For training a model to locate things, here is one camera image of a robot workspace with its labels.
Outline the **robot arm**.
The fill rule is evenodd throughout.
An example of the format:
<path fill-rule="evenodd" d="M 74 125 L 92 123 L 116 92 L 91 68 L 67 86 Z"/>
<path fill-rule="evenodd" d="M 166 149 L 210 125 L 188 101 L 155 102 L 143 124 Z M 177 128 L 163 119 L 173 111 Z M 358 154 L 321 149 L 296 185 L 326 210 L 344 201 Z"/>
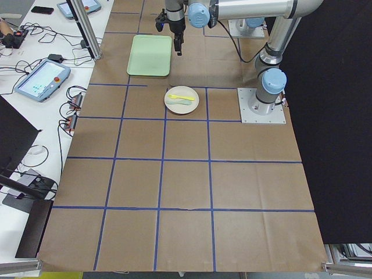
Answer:
<path fill-rule="evenodd" d="M 213 28 L 222 20 L 275 17 L 273 29 L 264 47 L 255 55 L 255 69 L 259 80 L 254 96 L 248 101 L 257 115 L 268 115 L 278 105 L 287 77 L 278 67 L 282 55 L 301 18 L 314 12 L 321 1 L 166 1 L 155 19 L 158 31 L 169 25 L 174 34 L 174 49 L 181 55 L 186 22 L 195 28 Z"/>
<path fill-rule="evenodd" d="M 254 18 L 247 18 L 242 19 L 241 24 L 241 31 L 243 32 L 252 32 L 256 28 L 260 27 L 264 23 L 263 17 L 254 17 Z"/>

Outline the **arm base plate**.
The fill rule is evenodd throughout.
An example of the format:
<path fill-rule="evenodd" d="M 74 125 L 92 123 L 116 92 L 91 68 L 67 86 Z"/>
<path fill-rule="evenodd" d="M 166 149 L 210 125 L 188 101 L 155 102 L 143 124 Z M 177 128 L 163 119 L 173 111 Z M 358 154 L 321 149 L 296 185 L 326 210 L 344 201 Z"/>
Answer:
<path fill-rule="evenodd" d="M 285 124 L 280 97 L 271 104 L 261 103 L 256 88 L 237 88 L 241 122 L 243 124 Z"/>
<path fill-rule="evenodd" d="M 228 21 L 229 32 L 233 38 L 263 39 L 265 37 L 263 17 L 248 19 L 230 19 Z"/>

